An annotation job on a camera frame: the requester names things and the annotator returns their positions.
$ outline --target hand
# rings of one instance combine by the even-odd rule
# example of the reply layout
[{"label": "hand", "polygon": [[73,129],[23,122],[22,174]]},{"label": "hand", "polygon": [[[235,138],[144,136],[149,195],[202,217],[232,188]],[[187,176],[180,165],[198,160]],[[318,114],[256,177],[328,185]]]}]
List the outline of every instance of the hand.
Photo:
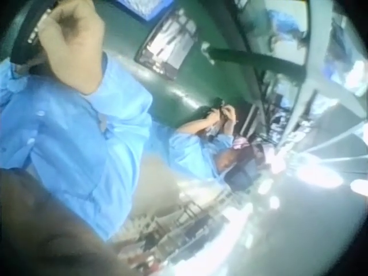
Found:
[{"label": "hand", "polygon": [[227,105],[222,108],[222,111],[229,121],[236,123],[236,112],[233,106]]},{"label": "hand", "polygon": [[92,0],[64,0],[42,21],[39,39],[53,73],[82,94],[102,80],[105,24]]},{"label": "hand", "polygon": [[206,119],[211,125],[217,123],[220,120],[220,111],[218,109],[212,109]]}]

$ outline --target headset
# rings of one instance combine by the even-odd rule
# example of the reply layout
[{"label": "headset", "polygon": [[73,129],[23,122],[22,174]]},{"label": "headset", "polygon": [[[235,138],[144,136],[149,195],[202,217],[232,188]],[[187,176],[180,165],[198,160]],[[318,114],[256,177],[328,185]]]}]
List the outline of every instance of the headset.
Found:
[{"label": "headset", "polygon": [[33,0],[30,1],[30,3],[31,4],[27,6],[28,11],[24,11],[25,17],[20,25],[18,35],[14,40],[10,54],[10,61],[18,65],[26,64],[30,59],[34,58],[42,51],[37,35],[37,25],[57,7],[59,1]]}]

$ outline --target dark fabric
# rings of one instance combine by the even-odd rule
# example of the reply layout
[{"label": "dark fabric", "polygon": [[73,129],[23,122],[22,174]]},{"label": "dark fabric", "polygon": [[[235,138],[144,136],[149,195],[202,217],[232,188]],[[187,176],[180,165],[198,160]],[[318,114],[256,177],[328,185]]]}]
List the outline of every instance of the dark fabric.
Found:
[{"label": "dark fabric", "polygon": [[1,170],[1,275],[137,275],[22,170]]},{"label": "dark fabric", "polygon": [[226,173],[225,182],[232,191],[244,191],[258,177],[258,164],[251,146],[243,148],[237,164]]}]

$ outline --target shirt sleeve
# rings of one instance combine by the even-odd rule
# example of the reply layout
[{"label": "shirt sleeve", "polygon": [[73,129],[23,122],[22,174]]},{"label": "shirt sleeve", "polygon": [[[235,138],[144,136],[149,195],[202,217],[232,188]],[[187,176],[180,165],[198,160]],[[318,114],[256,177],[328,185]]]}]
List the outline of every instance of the shirt sleeve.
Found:
[{"label": "shirt sleeve", "polygon": [[150,134],[152,121],[148,109],[152,96],[118,60],[108,56],[100,87],[86,99],[106,118],[103,135],[109,156],[101,181],[118,182],[124,186],[127,196],[131,196]]},{"label": "shirt sleeve", "polygon": [[15,65],[7,58],[0,63],[0,110],[4,108],[14,93],[27,86],[28,76],[20,76],[15,72]]},{"label": "shirt sleeve", "polygon": [[231,148],[234,141],[234,136],[219,134],[213,139],[213,144],[216,146],[217,150],[220,152],[227,148]]},{"label": "shirt sleeve", "polygon": [[197,135],[175,132],[170,138],[170,167],[196,179],[213,178],[213,165],[203,151],[204,144]]}]

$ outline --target bright light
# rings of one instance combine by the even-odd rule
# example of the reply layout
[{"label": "bright light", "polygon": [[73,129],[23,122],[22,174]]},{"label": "bright light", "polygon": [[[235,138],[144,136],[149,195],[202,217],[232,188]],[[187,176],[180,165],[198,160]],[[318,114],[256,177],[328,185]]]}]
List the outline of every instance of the bright light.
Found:
[{"label": "bright light", "polygon": [[235,207],[226,207],[222,214],[229,220],[229,221],[236,221],[239,216],[241,215],[241,212],[236,209]]},{"label": "bright light", "polygon": [[274,183],[273,179],[271,179],[271,178],[265,179],[259,185],[258,193],[263,194],[263,195],[267,194],[269,192],[269,190],[271,189],[273,183]]},{"label": "bright light", "polygon": [[271,197],[270,198],[270,208],[271,209],[278,209],[280,207],[280,200],[278,199],[278,197]]},{"label": "bright light", "polygon": [[357,194],[361,194],[363,196],[368,197],[368,181],[364,179],[357,179],[354,180],[350,184],[350,188],[352,191],[356,192]]},{"label": "bright light", "polygon": [[247,215],[253,213],[253,204],[250,202],[247,203],[241,211]]},{"label": "bright light", "polygon": [[286,162],[282,156],[276,155],[271,162],[271,172],[279,174],[286,169]]},{"label": "bright light", "polygon": [[317,164],[300,166],[296,176],[308,184],[324,188],[336,188],[344,182],[344,179],[338,173]]},{"label": "bright light", "polygon": [[354,89],[359,87],[365,74],[365,64],[363,61],[358,60],[355,62],[352,70],[347,74],[345,80],[345,88]]},{"label": "bright light", "polygon": [[246,248],[247,249],[250,249],[252,247],[252,244],[253,244],[253,240],[254,240],[254,237],[252,234],[249,234],[247,240],[246,240]]}]

